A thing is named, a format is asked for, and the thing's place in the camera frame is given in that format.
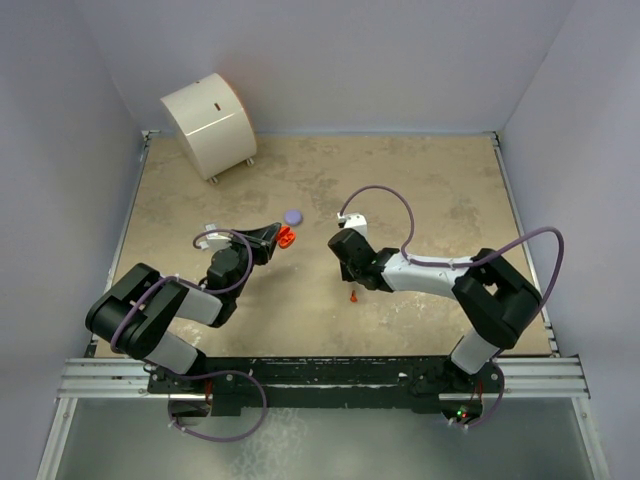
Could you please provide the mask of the orange earbud charging case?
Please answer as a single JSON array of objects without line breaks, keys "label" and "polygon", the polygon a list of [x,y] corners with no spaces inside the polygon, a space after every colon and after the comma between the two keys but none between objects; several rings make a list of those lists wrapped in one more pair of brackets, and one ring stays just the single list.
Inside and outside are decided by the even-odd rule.
[{"label": "orange earbud charging case", "polygon": [[276,241],[281,249],[289,248],[296,240],[295,232],[289,226],[282,226],[276,236]]}]

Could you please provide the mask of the lilac earbud charging case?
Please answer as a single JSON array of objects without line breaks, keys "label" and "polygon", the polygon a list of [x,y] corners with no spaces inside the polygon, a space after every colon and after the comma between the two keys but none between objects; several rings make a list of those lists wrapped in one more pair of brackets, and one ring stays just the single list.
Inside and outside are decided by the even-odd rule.
[{"label": "lilac earbud charging case", "polygon": [[303,214],[298,209],[290,209],[284,213],[284,221],[289,226],[297,226],[303,222]]}]

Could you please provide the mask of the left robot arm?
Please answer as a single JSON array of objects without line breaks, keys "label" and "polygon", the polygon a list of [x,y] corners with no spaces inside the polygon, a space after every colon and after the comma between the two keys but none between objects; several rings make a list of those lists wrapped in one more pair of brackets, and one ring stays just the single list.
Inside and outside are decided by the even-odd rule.
[{"label": "left robot arm", "polygon": [[134,265],[89,309],[85,326],[115,353],[171,371],[184,392],[202,387],[205,355],[169,331],[178,317],[209,328],[224,326],[237,309],[252,270],[267,264],[276,249],[282,224],[236,231],[212,229],[192,245],[211,250],[204,279],[194,283],[179,275],[162,275],[145,263]]}]

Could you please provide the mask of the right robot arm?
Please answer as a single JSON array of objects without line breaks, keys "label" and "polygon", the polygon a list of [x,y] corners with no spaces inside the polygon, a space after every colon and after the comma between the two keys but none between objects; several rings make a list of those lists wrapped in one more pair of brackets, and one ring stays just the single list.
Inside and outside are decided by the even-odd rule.
[{"label": "right robot arm", "polygon": [[371,291],[419,292],[458,302],[472,328],[444,369],[446,383],[456,391],[469,390],[492,357],[515,346],[542,304],[534,285],[491,249],[449,261],[419,257],[414,264],[396,248],[374,250],[353,228],[341,229],[328,247],[347,282]]}]

